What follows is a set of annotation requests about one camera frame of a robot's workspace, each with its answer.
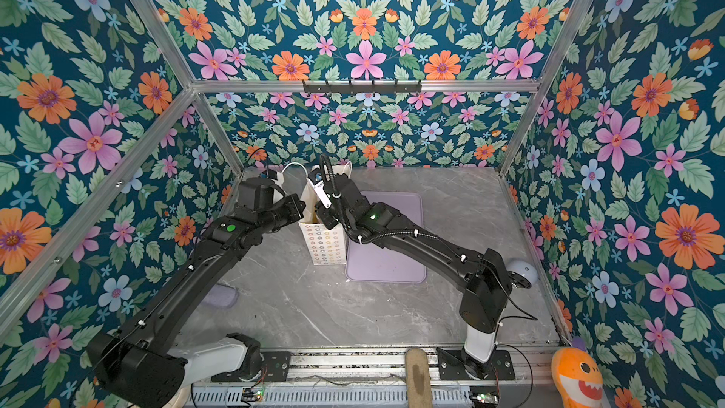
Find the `white paper gift bag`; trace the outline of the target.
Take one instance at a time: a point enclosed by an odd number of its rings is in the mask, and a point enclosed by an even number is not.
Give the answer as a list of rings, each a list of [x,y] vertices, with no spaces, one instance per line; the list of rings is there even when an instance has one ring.
[[[327,230],[323,224],[318,221],[315,214],[315,206],[322,205],[318,201],[315,192],[308,186],[308,176],[315,169],[305,168],[299,162],[289,162],[281,171],[283,174],[292,166],[299,166],[304,169],[306,185],[302,191],[301,199],[305,202],[306,208],[304,217],[298,222],[303,238],[307,245],[307,249],[315,266],[338,266],[347,262],[347,236],[343,230],[343,226],[339,225],[333,230]]]

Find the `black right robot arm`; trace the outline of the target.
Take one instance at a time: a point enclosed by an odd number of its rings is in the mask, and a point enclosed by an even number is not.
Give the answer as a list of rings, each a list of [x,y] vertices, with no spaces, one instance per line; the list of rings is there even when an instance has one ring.
[[[326,228],[340,226],[352,243],[401,253],[454,285],[463,294],[459,314],[466,323],[464,356],[482,365],[490,361],[514,288],[498,251],[459,247],[393,206],[370,202],[348,175],[334,172],[327,155],[319,157],[308,184],[319,198],[317,215]]]

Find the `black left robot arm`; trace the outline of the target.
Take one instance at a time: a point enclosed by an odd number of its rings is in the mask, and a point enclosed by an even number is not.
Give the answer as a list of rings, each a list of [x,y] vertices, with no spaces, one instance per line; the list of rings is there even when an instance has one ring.
[[[242,181],[229,215],[211,223],[189,259],[134,317],[86,348],[99,385],[137,407],[162,407],[187,386],[230,374],[252,381],[262,374],[261,345],[245,334],[190,348],[176,338],[213,287],[264,236],[295,224],[305,203],[269,178]]]

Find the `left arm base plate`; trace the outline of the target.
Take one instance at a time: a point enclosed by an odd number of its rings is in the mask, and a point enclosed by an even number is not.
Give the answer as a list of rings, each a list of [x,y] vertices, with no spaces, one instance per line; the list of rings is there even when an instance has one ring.
[[[258,351],[252,355],[251,370],[254,383],[283,383],[291,368],[289,351]]]

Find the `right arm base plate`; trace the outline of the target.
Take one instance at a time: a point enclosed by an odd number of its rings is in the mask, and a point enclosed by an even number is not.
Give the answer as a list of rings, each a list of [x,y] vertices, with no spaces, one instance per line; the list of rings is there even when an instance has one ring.
[[[443,381],[513,381],[515,370],[511,354],[495,349],[486,363],[466,354],[463,349],[435,349],[439,378]]]

